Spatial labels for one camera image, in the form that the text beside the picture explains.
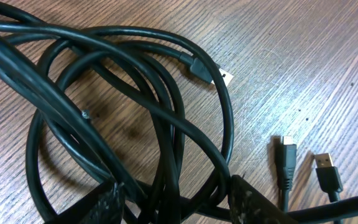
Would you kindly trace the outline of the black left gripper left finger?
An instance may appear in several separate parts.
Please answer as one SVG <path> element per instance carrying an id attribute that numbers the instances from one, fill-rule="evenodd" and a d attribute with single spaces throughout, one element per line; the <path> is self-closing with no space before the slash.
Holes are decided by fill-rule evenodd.
<path id="1" fill-rule="evenodd" d="M 124 211 L 123 184 L 105 182 L 47 224 L 120 224 Z"/>

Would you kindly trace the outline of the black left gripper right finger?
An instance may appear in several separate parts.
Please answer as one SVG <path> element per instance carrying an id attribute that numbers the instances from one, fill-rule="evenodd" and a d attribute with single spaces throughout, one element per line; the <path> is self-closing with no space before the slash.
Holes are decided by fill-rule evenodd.
<path id="1" fill-rule="evenodd" d="M 228 202 L 233 224 L 298 224 L 241 176 L 233 175 L 230 186 Z"/>

